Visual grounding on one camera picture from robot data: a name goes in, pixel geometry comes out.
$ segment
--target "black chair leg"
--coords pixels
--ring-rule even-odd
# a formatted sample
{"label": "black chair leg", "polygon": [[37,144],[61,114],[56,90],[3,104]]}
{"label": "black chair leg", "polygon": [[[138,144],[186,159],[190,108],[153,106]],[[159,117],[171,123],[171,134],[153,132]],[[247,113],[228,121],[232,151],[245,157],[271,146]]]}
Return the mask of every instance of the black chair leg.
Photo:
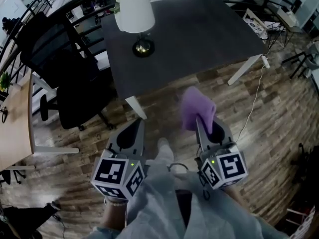
{"label": "black chair leg", "polygon": [[25,179],[25,175],[21,174],[18,170],[16,170],[16,172],[17,172],[18,175],[20,175],[23,179]]}
{"label": "black chair leg", "polygon": [[16,182],[17,182],[18,184],[21,184],[21,182],[20,182],[20,181],[18,181],[18,178],[17,178],[17,176],[16,176],[16,171],[15,171],[15,170],[13,171],[13,173],[14,173],[14,176],[15,176],[15,180],[16,180]]}
{"label": "black chair leg", "polygon": [[298,65],[298,67],[296,68],[296,70],[293,72],[293,74],[290,76],[290,79],[293,78],[293,76],[298,72],[299,68],[301,68],[301,66],[303,65],[303,63],[306,60],[306,56],[304,57],[304,59],[300,62],[300,64]]}
{"label": "black chair leg", "polygon": [[115,126],[108,122],[108,120],[103,116],[101,112],[98,113],[98,116],[103,120],[105,125],[108,127],[109,130],[115,129]]}
{"label": "black chair leg", "polygon": [[84,128],[83,125],[79,125],[79,126],[78,126],[78,129],[79,129],[80,131],[83,131],[85,128]]}
{"label": "black chair leg", "polygon": [[305,68],[301,71],[301,73],[299,73],[298,78],[305,72],[305,70],[306,70],[307,68],[308,68],[308,67],[305,67]]}
{"label": "black chair leg", "polygon": [[285,59],[285,60],[284,60],[283,62],[281,62],[281,63],[284,64],[284,63],[288,62],[289,60],[293,60],[294,58],[298,58],[299,56],[301,56],[301,55],[303,55],[303,54],[306,56],[305,52],[303,51],[303,52],[301,52],[301,53],[299,53],[299,54],[297,54],[297,55],[295,55],[295,56],[292,56],[291,58]]}
{"label": "black chair leg", "polygon": [[46,121],[49,118],[48,110],[58,110],[58,105],[48,104],[46,95],[43,95],[40,99],[40,113],[43,121]]}

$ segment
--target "wooden desk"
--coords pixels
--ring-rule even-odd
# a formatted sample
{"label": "wooden desk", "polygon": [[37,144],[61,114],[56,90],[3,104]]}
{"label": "wooden desk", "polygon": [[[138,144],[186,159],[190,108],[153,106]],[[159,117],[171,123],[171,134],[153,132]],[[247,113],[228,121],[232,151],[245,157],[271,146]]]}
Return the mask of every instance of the wooden desk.
{"label": "wooden desk", "polygon": [[33,78],[35,77],[29,71],[19,82],[22,89],[11,88],[11,92],[2,104],[2,107],[7,108],[8,115],[5,123],[0,122],[0,171],[34,153],[79,152],[78,148],[35,145],[31,107]]}

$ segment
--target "black metal railing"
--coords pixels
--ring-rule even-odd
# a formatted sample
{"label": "black metal railing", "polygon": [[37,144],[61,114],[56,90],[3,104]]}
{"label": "black metal railing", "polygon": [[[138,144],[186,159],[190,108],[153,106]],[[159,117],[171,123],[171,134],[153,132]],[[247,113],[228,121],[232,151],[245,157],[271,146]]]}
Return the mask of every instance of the black metal railing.
{"label": "black metal railing", "polygon": [[[40,6],[40,8],[35,11],[34,9],[32,10],[31,7],[36,3],[35,1],[31,4],[31,6],[28,8],[28,10],[26,11],[26,13],[21,17],[21,19],[23,19],[25,17],[25,15],[27,14],[28,11],[30,11],[30,15],[28,16],[28,19],[30,19],[30,17],[32,15],[35,15],[37,13],[39,13],[41,10],[45,10],[45,8],[47,6],[52,6],[53,2],[55,0],[41,0],[41,2],[44,1],[43,3],[46,3],[46,5],[42,4],[40,5],[40,2],[39,4],[37,4],[37,7]],[[95,1],[95,0],[72,0],[70,2],[68,2],[67,4],[65,4],[64,6],[62,6],[61,8],[58,8],[55,12],[52,13],[52,15],[50,15],[49,17],[51,16],[57,16],[57,15],[63,15],[65,16],[67,13],[69,13],[71,10],[73,10],[74,8],[77,8],[78,6],[83,6],[85,3],[90,3],[92,1]],[[288,0],[280,0],[281,2],[283,2],[284,4],[280,4],[278,2],[274,2],[274,1],[271,1],[271,0],[259,0],[261,1],[260,4],[252,4],[252,3],[249,3],[249,2],[246,2],[246,1],[240,1],[240,0],[222,0],[224,1],[225,3],[229,3],[229,4],[241,4],[243,6],[245,6],[246,8],[248,7],[253,7],[253,9],[251,9],[253,12],[259,12],[261,14],[264,14],[264,15],[269,15],[269,10],[265,10],[267,9],[267,7],[269,6],[269,4],[274,4],[276,6],[291,6],[292,3]],[[114,7],[114,0],[109,0],[109,2],[107,4],[105,4],[105,6],[103,6],[101,9],[99,10],[93,10],[89,13],[87,13],[86,15],[84,15],[83,17],[75,20],[72,22],[72,25],[75,27],[79,24],[84,24],[84,23],[87,23],[87,21],[90,21],[92,22],[92,19],[93,17],[96,17],[96,15],[102,11],[106,11],[112,7]],[[100,48],[98,48],[97,50],[94,50],[92,49],[93,47],[96,47],[97,45],[103,43],[103,35],[102,34],[97,34],[97,38],[95,38],[95,40],[90,40],[90,35],[92,35],[93,33],[97,33],[101,31],[101,24],[98,23],[98,24],[93,24],[89,27],[89,29],[85,29],[83,31],[80,31],[79,32],[79,36],[82,38],[83,43],[84,43],[84,46],[82,46],[81,48],[78,49],[79,52],[82,52],[83,50],[85,50],[85,53],[90,53],[91,56],[96,56],[104,51],[106,51],[106,48],[102,45]],[[5,49],[7,48],[9,42],[15,37],[15,34],[12,34],[9,36],[8,38],[8,41],[6,42],[3,50],[5,51]],[[17,58],[19,56],[19,49],[16,48],[16,49],[11,49],[11,53],[9,55],[9,57],[6,59],[6,61],[3,63],[2,67],[0,68],[0,74],[2,74],[4,71],[6,70],[11,70],[10,71],[10,75],[11,75],[11,80],[12,81],[15,81],[17,82],[18,81],[18,78],[19,78],[19,75],[20,75],[20,72],[23,70],[23,73],[21,73],[21,76],[23,77],[26,73],[26,66],[23,65],[21,63],[21,61],[19,62],[19,65],[18,65],[18,68],[17,70],[12,74],[12,71],[13,69],[15,68],[15,63],[17,62]],[[0,55],[0,60],[3,59],[3,53],[1,53]],[[37,94],[39,92],[40,89],[37,89],[33,95]]]}

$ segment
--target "white cable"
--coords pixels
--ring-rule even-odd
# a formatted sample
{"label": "white cable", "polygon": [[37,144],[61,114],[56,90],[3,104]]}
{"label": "white cable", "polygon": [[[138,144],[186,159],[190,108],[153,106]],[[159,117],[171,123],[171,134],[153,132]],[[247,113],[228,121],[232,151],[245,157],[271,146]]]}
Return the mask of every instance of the white cable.
{"label": "white cable", "polygon": [[239,136],[238,136],[238,138],[237,138],[237,140],[236,140],[236,143],[237,143],[237,141],[239,140],[241,133],[244,131],[244,129],[245,129],[247,123],[248,123],[248,120],[249,120],[250,115],[253,113],[254,104],[255,104],[255,101],[256,101],[256,99],[257,99],[258,90],[259,90],[259,87],[260,87],[260,81],[261,81],[261,78],[263,77],[263,68],[264,68],[264,67],[265,67],[265,65],[263,65],[263,67],[261,68],[261,76],[260,76],[260,78],[259,78],[258,88],[257,88],[257,90],[256,90],[256,96],[255,96],[255,99],[254,99],[254,101],[253,101],[253,106],[252,106],[251,111],[250,111],[250,113],[249,113],[249,115],[248,115],[248,117],[247,117],[247,120],[246,120],[246,123],[245,123],[243,129],[240,130],[240,132],[239,132]]}

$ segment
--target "table leg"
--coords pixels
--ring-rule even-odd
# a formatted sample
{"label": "table leg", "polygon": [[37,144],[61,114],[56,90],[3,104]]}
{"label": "table leg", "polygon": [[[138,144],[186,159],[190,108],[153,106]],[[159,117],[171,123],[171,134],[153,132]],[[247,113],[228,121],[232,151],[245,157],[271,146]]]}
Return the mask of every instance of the table leg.
{"label": "table leg", "polygon": [[46,153],[46,154],[70,154],[79,153],[79,148],[64,148],[64,147],[47,147],[47,146],[35,146],[34,153]]}
{"label": "table leg", "polygon": [[301,76],[302,74],[304,74],[304,72],[305,72],[306,69],[308,69],[308,67],[305,67],[305,68],[301,71],[301,73],[298,75],[298,78],[300,78],[300,76]]}
{"label": "table leg", "polygon": [[295,58],[298,58],[298,57],[301,56],[301,55],[304,55],[304,56],[305,56],[306,54],[305,54],[304,51],[302,51],[302,52],[296,54],[295,56],[292,56],[292,57],[290,57],[290,58],[288,58],[288,59],[285,59],[285,60],[282,61],[281,63],[284,64],[284,63],[288,62],[289,60],[293,60],[293,59],[295,59]]}
{"label": "table leg", "polygon": [[48,92],[51,92],[54,95],[56,95],[56,90],[52,89],[45,81],[43,81],[42,79],[40,79],[34,74],[32,75],[32,78],[35,84],[39,85],[40,87],[47,90]]}
{"label": "table leg", "polygon": [[239,79],[256,61],[261,57],[262,54],[250,57],[239,70],[229,79],[228,85],[232,85]]}
{"label": "table leg", "polygon": [[9,166],[5,170],[34,170],[35,166],[34,165],[13,165]]}
{"label": "table leg", "polygon": [[280,30],[282,27],[282,24],[280,23],[277,27],[275,27],[275,29],[278,29],[278,33],[275,35],[274,40],[271,40],[271,37],[269,38],[269,43],[268,43],[268,51],[271,49],[271,47],[273,47],[273,45],[275,44],[275,42],[277,41],[277,39],[279,38],[279,36],[281,35],[281,33],[284,31],[284,29]]}
{"label": "table leg", "polygon": [[295,69],[295,71],[293,72],[293,74],[290,76],[290,79],[293,78],[293,76],[298,72],[299,68],[301,68],[301,66],[304,64],[304,62],[306,61],[306,56],[304,57],[304,59],[300,62],[300,64],[298,65],[298,67]]}
{"label": "table leg", "polygon": [[288,43],[290,42],[291,38],[294,36],[295,32],[293,32],[290,36],[290,38],[288,39],[287,43],[285,41],[284,46],[286,47],[288,45]]}
{"label": "table leg", "polygon": [[146,114],[144,113],[143,108],[141,107],[139,101],[137,100],[135,96],[126,98],[125,100],[132,107],[132,109],[137,113],[138,116],[140,116],[144,120],[148,118],[146,117]]}

